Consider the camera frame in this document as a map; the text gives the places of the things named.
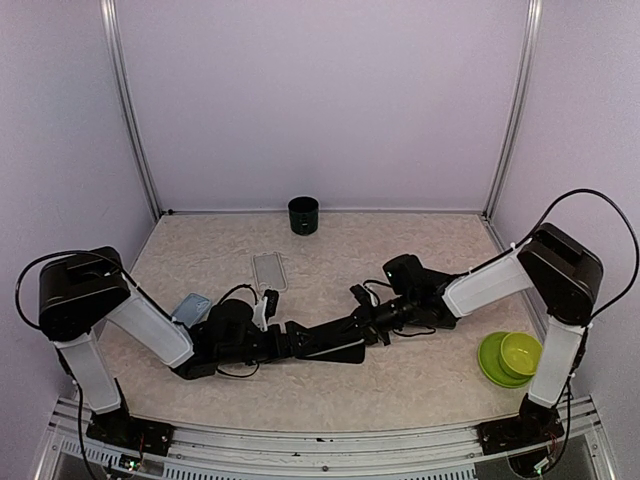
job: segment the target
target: black cable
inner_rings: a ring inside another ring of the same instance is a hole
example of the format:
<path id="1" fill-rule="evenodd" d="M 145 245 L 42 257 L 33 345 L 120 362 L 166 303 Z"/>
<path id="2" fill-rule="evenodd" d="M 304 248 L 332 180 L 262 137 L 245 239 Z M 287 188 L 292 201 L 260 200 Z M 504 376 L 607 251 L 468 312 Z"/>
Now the black cable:
<path id="1" fill-rule="evenodd" d="M 546 475 L 551 470 L 553 470 L 556 467 L 556 465 L 558 465 L 558 463 L 560 462 L 560 459 L 564 455 L 564 452 L 567 450 L 567 444 L 569 443 L 569 434 L 571 432 L 571 384 L 570 384 L 570 379 L 567 380 L 567 385 L 566 386 L 567 386 L 567 393 L 568 393 L 568 397 L 567 397 L 567 430 L 564 433 L 564 442 L 562 444 L 562 449 L 560 450 L 560 453 L 558 454 L 556 459 L 553 461 L 553 464 L 550 465 L 549 468 L 547 468 L 545 470 L 543 475 Z"/>
<path id="2" fill-rule="evenodd" d="M 237 292 L 240 289 L 246 288 L 247 290 L 251 290 L 251 293 L 253 293 L 253 301 L 254 303 L 257 305 L 258 304 L 258 294 L 256 293 L 255 289 L 249 285 L 248 283 L 243 283 L 241 285 L 236 285 L 235 287 L 233 287 L 231 290 L 229 290 L 227 293 L 225 293 L 220 300 L 218 300 L 218 303 L 216 303 L 216 305 L 221 305 L 222 302 L 224 302 L 227 298 L 229 298 L 231 296 L 232 293 Z"/>
<path id="3" fill-rule="evenodd" d="M 256 363 L 256 368 L 253 372 L 247 374 L 247 375 L 236 375 L 234 373 L 229 373 L 229 372 L 225 372 L 224 370 L 220 370 L 220 367 L 216 368 L 216 372 L 219 373 L 220 375 L 224 375 L 225 377 L 231 377 L 231 378 L 249 378 L 249 377 L 253 377 L 256 373 L 258 373 L 258 369 L 260 368 L 260 364 Z"/>
<path id="4" fill-rule="evenodd" d="M 373 280 L 373 279 L 365 280 L 364 282 L 362 282 L 362 285 L 366 287 L 368 283 L 373 283 L 374 285 L 380 285 L 381 287 L 393 288 L 388 283 L 381 282 L 380 280 Z"/>
<path id="5" fill-rule="evenodd" d="M 567 381 L 562 386 L 562 390 L 560 391 L 560 396 L 558 397 L 558 401 L 554 403 L 553 407 L 551 408 L 558 408 L 558 405 L 560 405 L 560 402 L 562 401 L 562 397 L 564 396 L 564 392 L 567 389 L 567 385 L 569 384 L 569 380 L 571 379 L 572 374 L 573 374 L 573 370 L 569 373 L 569 376 L 567 377 Z"/>
<path id="6" fill-rule="evenodd" d="M 631 235 L 631 240 L 633 242 L 633 249 L 634 249 L 634 253 L 635 253 L 635 262 L 634 262 L 634 267 L 633 267 L 633 273 L 631 274 L 631 278 L 629 279 L 629 283 L 627 284 L 627 286 L 625 288 L 622 289 L 622 291 L 618 295 L 613 297 L 611 300 L 609 300 L 607 303 L 605 303 L 602 307 L 598 308 L 591 315 L 591 320 L 593 320 L 596 316 L 600 315 L 607 308 L 611 307 L 614 303 L 618 302 L 620 299 L 622 299 L 622 297 L 624 297 L 627 293 L 629 293 L 629 290 L 631 290 L 631 288 L 633 287 L 633 285 L 635 284 L 635 282 L 636 282 L 636 280 L 638 278 L 638 271 L 640 270 L 640 244 L 638 243 L 638 237 L 636 235 L 635 230 L 633 229 L 633 226 L 631 225 L 631 222 L 629 221 L 627 216 L 624 214 L 622 209 L 616 204 L 616 202 L 614 202 L 611 198 L 609 198 L 604 193 L 599 192 L 598 190 L 593 190 L 591 188 L 576 188 L 575 190 L 570 190 L 570 191 L 568 191 L 566 193 L 563 193 L 558 198 L 556 198 L 553 202 L 551 202 L 551 204 L 547 207 L 547 209 L 544 211 L 544 213 L 542 214 L 540 219 L 536 222 L 536 224 L 529 231 L 529 233 L 527 233 L 527 235 L 525 235 L 522 240 L 520 240 L 518 243 L 515 244 L 515 248 L 521 247 L 522 245 L 524 245 L 524 243 L 529 238 L 531 238 L 533 236 L 533 234 L 538 229 L 538 227 L 540 225 L 542 225 L 542 222 L 544 222 L 544 220 L 549 216 L 551 211 L 555 208 L 555 206 L 558 203 L 560 203 L 562 200 L 564 200 L 566 198 L 572 197 L 574 195 L 579 195 L 581 193 L 585 193 L 585 194 L 588 194 L 588 195 L 594 195 L 594 196 L 604 200 L 605 202 L 607 202 L 616 211 L 616 213 L 620 216 L 620 218 L 624 222 L 625 226 L 627 227 L 627 230 L 629 231 L 629 234 Z M 465 272 L 463 275 L 468 275 L 470 273 L 477 272 L 481 268 L 483 268 L 486 265 L 488 265 L 488 264 L 490 264 L 490 263 L 492 263 L 492 262 L 494 262 L 494 261 L 496 261 L 496 260 L 508 255 L 512 251 L 513 250 L 505 250 L 504 252 L 501 252 L 498 255 L 496 255 L 495 257 L 493 257 L 492 259 L 487 260 L 486 262 L 478 265 L 475 268 L 472 268 L 468 272 Z"/>
<path id="7" fill-rule="evenodd" d="M 404 338 L 419 337 L 420 335 L 433 335 L 434 333 L 436 333 L 435 328 L 433 327 L 426 327 L 426 328 L 430 328 L 431 330 L 429 330 L 428 332 L 418 332 L 418 333 L 401 333 L 397 330 L 392 330 L 392 332 L 398 335 L 399 337 L 404 337 Z"/>
<path id="8" fill-rule="evenodd" d="M 15 288 L 15 293 L 14 293 L 14 301 L 15 301 L 15 305 L 16 305 L 16 310 L 18 311 L 18 315 L 20 316 L 20 318 L 22 319 L 22 321 L 24 323 L 26 323 L 29 327 L 35 329 L 35 330 L 41 330 L 40 326 L 36 323 L 31 322 L 27 316 L 25 315 L 24 311 L 22 310 L 22 306 L 20 304 L 20 289 L 22 287 L 22 282 L 24 281 L 25 276 L 27 275 L 27 273 L 29 273 L 29 271 L 35 267 L 36 265 L 45 262 L 47 260 L 52 260 L 54 258 L 61 258 L 61 257 L 68 257 L 71 255 L 90 255 L 92 257 L 95 258 L 99 258 L 100 260 L 104 260 L 108 263 L 110 263 L 111 265 L 113 265 L 118 272 L 120 272 L 122 274 L 122 276 L 124 278 L 126 278 L 129 283 L 131 283 L 139 292 L 140 295 L 142 295 L 149 303 L 151 303 L 151 305 L 153 305 L 153 307 L 155 307 L 161 314 L 163 317 L 165 317 L 167 320 L 172 321 L 171 319 L 171 315 L 169 315 L 167 312 L 165 312 L 162 307 L 160 307 L 150 296 L 149 294 L 147 294 L 147 292 L 145 292 L 142 287 L 140 287 L 136 281 L 133 279 L 133 277 L 129 274 L 129 272 L 127 272 L 124 267 L 122 265 L 120 265 L 118 262 L 116 262 L 115 260 L 109 258 L 109 257 L 105 257 L 104 255 L 100 255 L 99 253 L 95 253 L 95 252 L 91 252 L 89 250 L 63 250 L 60 252 L 54 252 L 54 253 L 49 253 L 47 255 L 43 255 L 41 257 L 36 258 L 35 260 L 33 260 L 32 262 L 30 262 L 26 267 L 24 267 L 22 269 L 22 271 L 20 272 L 20 275 L 18 275 L 18 280 L 16 281 L 16 288 Z"/>
<path id="9" fill-rule="evenodd" d="M 84 466 L 87 468 L 87 473 L 92 480 L 98 480 L 91 470 L 91 465 L 89 464 L 89 459 L 87 458 L 87 451 L 84 448 L 84 438 L 82 436 L 82 404 L 84 403 L 84 394 L 82 392 L 82 387 L 80 384 L 77 384 L 78 387 L 78 440 L 80 440 L 80 453 L 82 454 L 82 460 L 84 461 Z"/>

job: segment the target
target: black cup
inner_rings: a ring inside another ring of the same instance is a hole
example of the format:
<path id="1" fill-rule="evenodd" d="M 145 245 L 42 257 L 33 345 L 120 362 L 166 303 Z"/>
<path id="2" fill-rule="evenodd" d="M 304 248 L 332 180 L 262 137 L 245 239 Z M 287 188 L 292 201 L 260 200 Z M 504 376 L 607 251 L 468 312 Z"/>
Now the black cup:
<path id="1" fill-rule="evenodd" d="M 318 229 L 319 204 L 315 198 L 296 197 L 289 202 L 291 230 L 298 235 L 311 235 Z"/>

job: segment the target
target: metal pole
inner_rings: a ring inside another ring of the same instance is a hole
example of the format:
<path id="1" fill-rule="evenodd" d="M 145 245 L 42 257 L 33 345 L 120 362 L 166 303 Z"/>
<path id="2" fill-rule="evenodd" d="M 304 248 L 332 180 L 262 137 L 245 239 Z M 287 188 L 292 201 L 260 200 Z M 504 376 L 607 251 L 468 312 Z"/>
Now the metal pole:
<path id="1" fill-rule="evenodd" d="M 153 177 L 151 176 L 149 163 L 147 162 L 147 158 L 142 147 L 140 130 L 138 129 L 138 123 L 133 110 L 131 93 L 127 83 L 127 71 L 124 64 L 124 55 L 122 53 L 122 43 L 120 41 L 120 31 L 118 29 L 115 0 L 100 0 L 100 4 L 102 7 L 102 21 L 104 23 L 104 30 L 107 36 L 107 45 L 109 46 L 113 71 L 116 76 L 120 105 L 124 114 L 136 168 L 140 175 L 140 181 L 142 182 L 149 210 L 151 211 L 151 215 L 154 220 L 157 222 L 162 216 L 162 207 L 160 205 L 160 200 L 158 199 L 158 193 L 153 182 Z"/>
<path id="2" fill-rule="evenodd" d="M 507 131 L 502 142 L 502 150 L 500 152 L 500 160 L 496 168 L 489 198 L 484 208 L 484 217 L 491 222 L 496 212 L 500 195 L 504 188 L 507 177 L 507 171 L 513 149 L 518 135 L 518 128 L 524 111 L 527 89 L 529 87 L 529 79 L 533 68 L 533 57 L 538 39 L 538 30 L 540 28 L 540 17 L 542 15 L 542 0 L 529 0 L 529 12 L 527 15 L 527 26 L 525 29 L 524 42 L 522 45 L 522 53 L 520 55 L 520 67 L 518 69 L 518 78 L 516 81 L 516 90 L 511 104 L 511 113 L 509 114 L 509 123 Z"/>

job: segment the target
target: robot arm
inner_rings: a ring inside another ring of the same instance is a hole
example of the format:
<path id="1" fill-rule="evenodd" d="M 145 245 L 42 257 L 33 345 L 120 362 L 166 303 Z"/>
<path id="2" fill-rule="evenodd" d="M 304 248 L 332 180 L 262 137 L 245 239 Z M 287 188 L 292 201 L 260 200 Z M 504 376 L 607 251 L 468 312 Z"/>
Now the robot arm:
<path id="1" fill-rule="evenodd" d="M 407 325 L 454 328 L 479 308 L 535 288 L 551 319 L 538 373 L 521 408 L 521 417 L 536 419 L 539 431 L 523 431 L 520 437 L 534 441 L 544 439 L 546 425 L 556 418 L 555 405 L 582 344 L 602 278 L 602 264 L 591 252 L 544 224 L 525 243 L 461 275 L 426 269 L 414 255 L 397 257 L 383 267 L 396 298 L 373 305 L 366 289 L 356 285 L 351 291 L 360 305 L 352 314 L 317 327 L 289 321 L 282 331 L 280 325 L 268 325 L 266 319 L 274 315 L 277 303 L 277 292 L 270 292 L 255 307 L 226 300 L 211 309 L 206 321 L 185 329 L 120 274 L 115 250 L 105 247 L 93 253 L 97 255 L 70 256 L 42 269 L 40 328 L 54 342 L 94 412 L 88 436 L 131 447 L 139 445 L 140 438 L 149 439 L 152 431 L 156 436 L 164 432 L 166 445 L 148 451 L 165 455 L 171 426 L 149 428 L 150 422 L 130 417 L 117 381 L 108 372 L 92 331 L 103 318 L 152 350 L 176 374 L 194 379 L 215 374 L 223 364 L 288 357 L 361 363 L 366 346 L 378 341 L 388 345 L 391 331 Z"/>

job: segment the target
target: green plate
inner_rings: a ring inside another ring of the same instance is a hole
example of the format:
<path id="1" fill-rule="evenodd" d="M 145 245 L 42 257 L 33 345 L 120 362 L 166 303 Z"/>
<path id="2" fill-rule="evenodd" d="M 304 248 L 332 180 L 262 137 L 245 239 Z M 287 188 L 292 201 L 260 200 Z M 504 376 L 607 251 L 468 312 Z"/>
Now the green plate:
<path id="1" fill-rule="evenodd" d="M 504 388 L 524 387 L 531 378 L 517 380 L 507 375 L 500 366 L 500 344 L 507 335 L 507 332 L 488 335 L 478 347 L 478 364 L 487 378 L 496 385 Z"/>

